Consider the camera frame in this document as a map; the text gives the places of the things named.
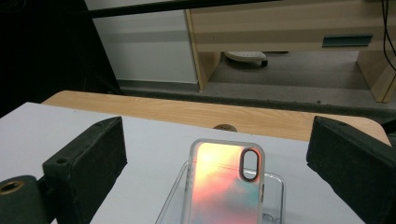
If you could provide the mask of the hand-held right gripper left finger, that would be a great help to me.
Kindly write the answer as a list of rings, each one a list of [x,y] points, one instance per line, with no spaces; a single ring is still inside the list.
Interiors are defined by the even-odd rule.
[[[58,224],[89,224],[127,164],[122,118],[94,123],[43,163]]]

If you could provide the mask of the white table sheet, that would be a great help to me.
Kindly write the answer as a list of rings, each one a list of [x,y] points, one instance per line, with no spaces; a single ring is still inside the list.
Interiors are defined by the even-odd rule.
[[[26,103],[0,118],[0,182],[43,175],[42,164],[105,119],[102,113]],[[255,143],[265,169],[286,183],[286,224],[364,224],[306,164],[308,144],[151,119],[124,117],[128,163],[92,224],[155,224],[191,144],[200,138]]]

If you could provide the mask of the black horizontal frame bar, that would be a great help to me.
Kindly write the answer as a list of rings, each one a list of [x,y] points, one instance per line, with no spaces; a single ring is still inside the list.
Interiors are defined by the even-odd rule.
[[[139,15],[182,9],[196,9],[205,7],[225,7],[235,5],[246,5],[278,0],[165,0],[156,3],[146,3],[125,7],[111,7],[80,12],[80,15],[92,19],[118,17],[127,15]]]

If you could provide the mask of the clear plastic packaging tray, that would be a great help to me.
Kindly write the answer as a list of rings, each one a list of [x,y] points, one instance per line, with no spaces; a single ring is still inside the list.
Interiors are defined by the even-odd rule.
[[[181,223],[188,167],[189,163],[186,161],[180,169],[155,224]],[[285,207],[286,184],[284,179],[277,174],[265,173],[262,224],[284,224]]]

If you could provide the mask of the iridescent phone case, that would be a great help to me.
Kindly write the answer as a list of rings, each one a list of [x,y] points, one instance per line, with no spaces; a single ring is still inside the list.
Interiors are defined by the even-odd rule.
[[[264,167],[264,151],[256,144],[195,141],[180,223],[260,224]]]

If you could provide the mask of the chair base with caster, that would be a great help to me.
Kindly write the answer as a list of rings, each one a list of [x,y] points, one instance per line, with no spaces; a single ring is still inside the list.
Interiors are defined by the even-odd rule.
[[[259,63],[261,67],[268,65],[267,57],[261,51],[225,51],[224,55],[232,63]]]

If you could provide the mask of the white cabinet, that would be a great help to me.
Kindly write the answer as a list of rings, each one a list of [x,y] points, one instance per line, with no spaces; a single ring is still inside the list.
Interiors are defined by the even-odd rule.
[[[197,82],[184,11],[99,18],[93,22],[116,79]]]

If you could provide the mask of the black curtain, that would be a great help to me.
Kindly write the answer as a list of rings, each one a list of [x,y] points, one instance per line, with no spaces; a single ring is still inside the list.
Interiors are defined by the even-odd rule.
[[[60,91],[120,94],[85,0],[0,0],[0,118]]]

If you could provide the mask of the wooden desk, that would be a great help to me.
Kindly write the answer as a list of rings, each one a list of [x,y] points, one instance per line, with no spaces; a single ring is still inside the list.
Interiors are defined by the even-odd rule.
[[[223,51],[356,50],[375,100],[396,92],[396,0],[279,0],[185,13],[201,88]],[[325,35],[357,34],[372,34],[370,45],[322,47]]]

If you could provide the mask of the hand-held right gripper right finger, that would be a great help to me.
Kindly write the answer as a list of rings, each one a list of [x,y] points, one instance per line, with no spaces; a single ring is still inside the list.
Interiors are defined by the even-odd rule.
[[[365,224],[396,224],[396,148],[316,117],[306,161]]]

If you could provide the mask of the wooden table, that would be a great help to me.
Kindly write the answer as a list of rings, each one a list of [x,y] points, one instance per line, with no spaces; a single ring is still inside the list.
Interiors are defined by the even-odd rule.
[[[310,138],[315,113],[216,105],[177,100],[122,96],[83,91],[60,91],[45,100],[46,105],[86,111],[156,119],[213,128],[230,124],[241,133],[282,137],[293,140]]]

